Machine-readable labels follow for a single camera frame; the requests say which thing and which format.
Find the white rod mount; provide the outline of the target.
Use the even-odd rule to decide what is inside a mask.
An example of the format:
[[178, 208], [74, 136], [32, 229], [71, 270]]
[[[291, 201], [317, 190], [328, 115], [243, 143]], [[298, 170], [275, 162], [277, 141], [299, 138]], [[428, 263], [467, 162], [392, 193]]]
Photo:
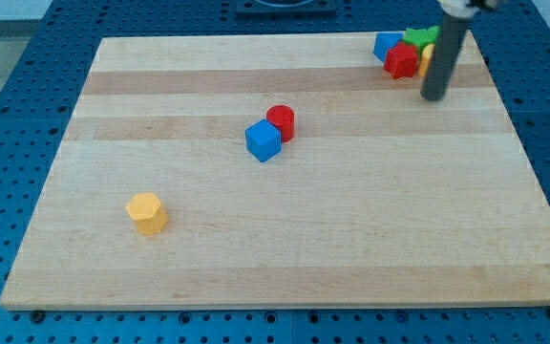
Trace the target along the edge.
[[479, 11], [495, 11], [500, 0], [438, 0], [441, 8], [455, 18], [473, 18]]

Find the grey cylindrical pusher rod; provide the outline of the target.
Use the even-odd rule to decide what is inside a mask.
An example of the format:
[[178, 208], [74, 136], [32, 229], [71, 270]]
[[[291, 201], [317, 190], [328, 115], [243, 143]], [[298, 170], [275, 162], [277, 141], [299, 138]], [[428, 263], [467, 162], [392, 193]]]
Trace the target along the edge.
[[439, 101], [445, 96], [470, 24], [470, 18], [443, 13], [431, 62], [420, 90], [424, 99]]

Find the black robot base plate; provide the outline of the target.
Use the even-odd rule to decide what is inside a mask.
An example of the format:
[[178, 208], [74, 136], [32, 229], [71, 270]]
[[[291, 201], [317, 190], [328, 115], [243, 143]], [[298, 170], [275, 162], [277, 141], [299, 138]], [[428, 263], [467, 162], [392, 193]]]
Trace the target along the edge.
[[238, 16], [335, 14], [338, 0], [234, 0]]

